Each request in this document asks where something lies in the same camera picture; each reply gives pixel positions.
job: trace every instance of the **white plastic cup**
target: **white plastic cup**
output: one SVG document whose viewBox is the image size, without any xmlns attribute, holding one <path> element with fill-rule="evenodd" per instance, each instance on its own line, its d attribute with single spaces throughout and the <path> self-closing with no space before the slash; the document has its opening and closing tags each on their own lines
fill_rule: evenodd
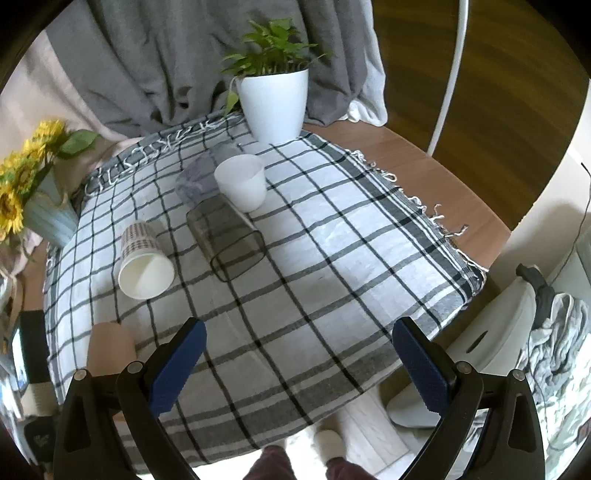
<svg viewBox="0 0 591 480">
<path fill-rule="evenodd" d="M 220 192 L 243 213 L 253 212 L 265 201 L 265 164 L 256 155 L 236 155 L 224 160 L 213 177 Z"/>
</svg>

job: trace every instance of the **screw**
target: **screw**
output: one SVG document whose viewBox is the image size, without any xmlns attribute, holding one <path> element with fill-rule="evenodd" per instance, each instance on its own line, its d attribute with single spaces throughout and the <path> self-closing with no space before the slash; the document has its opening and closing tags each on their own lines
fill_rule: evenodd
<svg viewBox="0 0 591 480">
<path fill-rule="evenodd" d="M 513 373 L 513 377 L 515 377 L 516 380 L 519 380 L 520 382 L 525 380 L 525 373 L 521 370 L 515 369 L 511 373 Z"/>
<path fill-rule="evenodd" d="M 127 366 L 127 371 L 130 374 L 136 374 L 137 372 L 139 372 L 140 370 L 142 370 L 142 368 L 144 367 L 144 364 L 142 362 L 131 362 L 128 366 Z"/>
<path fill-rule="evenodd" d="M 74 374 L 74 380 L 84 380 L 86 378 L 86 370 L 84 368 L 80 368 L 79 370 L 76 370 L 76 373 Z"/>
<path fill-rule="evenodd" d="M 472 366 L 464 361 L 456 363 L 456 368 L 461 374 L 469 374 L 472 371 Z"/>
</svg>

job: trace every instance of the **person's leg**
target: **person's leg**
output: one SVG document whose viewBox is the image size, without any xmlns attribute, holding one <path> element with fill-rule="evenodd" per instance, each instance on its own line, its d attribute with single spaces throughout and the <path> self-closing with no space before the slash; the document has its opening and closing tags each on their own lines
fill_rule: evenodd
<svg viewBox="0 0 591 480">
<path fill-rule="evenodd" d="M 268 445 L 244 480 L 296 480 L 296 477 L 285 449 L 280 445 Z"/>
<path fill-rule="evenodd" d="M 326 465 L 327 480 L 375 480 L 362 467 L 345 460 L 347 450 L 340 435 L 322 430 L 314 436 L 314 447 Z"/>
</svg>

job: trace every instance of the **pothos plant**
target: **pothos plant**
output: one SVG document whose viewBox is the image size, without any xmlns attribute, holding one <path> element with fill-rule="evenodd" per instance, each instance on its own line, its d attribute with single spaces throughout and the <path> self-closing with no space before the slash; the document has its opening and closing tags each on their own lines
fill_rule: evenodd
<svg viewBox="0 0 591 480">
<path fill-rule="evenodd" d="M 322 53 L 312 56 L 310 49 L 317 43 L 303 43 L 300 32 L 291 23 L 291 18 L 270 20 L 267 27 L 249 21 L 253 31 L 242 36 L 242 41 L 254 47 L 246 53 L 231 53 L 223 58 L 233 60 L 232 64 L 223 69 L 222 73 L 230 73 L 236 77 L 258 77 L 279 73 L 300 72 L 308 68 L 311 62 L 326 55 Z M 226 101 L 228 114 L 239 100 L 238 94 L 232 90 L 233 81 Z"/>
</svg>

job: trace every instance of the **yellow flower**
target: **yellow flower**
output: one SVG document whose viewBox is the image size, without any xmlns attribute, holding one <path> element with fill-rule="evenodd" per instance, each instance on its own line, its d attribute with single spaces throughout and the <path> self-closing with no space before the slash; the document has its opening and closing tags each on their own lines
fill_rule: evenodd
<svg viewBox="0 0 591 480">
<path fill-rule="evenodd" d="M 33 132 L 33 141 L 54 144 L 65 130 L 66 124 L 62 120 L 43 120 Z"/>
<path fill-rule="evenodd" d="M 14 166 L 12 187 L 18 195 L 29 193 L 37 174 L 38 161 L 31 157 L 22 157 Z"/>
<path fill-rule="evenodd" d="M 40 140 L 25 140 L 22 146 L 22 154 L 35 160 L 42 160 L 47 154 L 47 144 Z"/>
<path fill-rule="evenodd" d="M 22 205 L 8 183 L 0 186 L 0 231 L 18 233 L 22 230 Z"/>
<path fill-rule="evenodd" d="M 7 171 L 14 168 L 14 166 L 20 161 L 21 156 L 21 154 L 16 152 L 10 152 L 10 155 L 0 164 L 0 175 L 4 175 Z"/>
</svg>

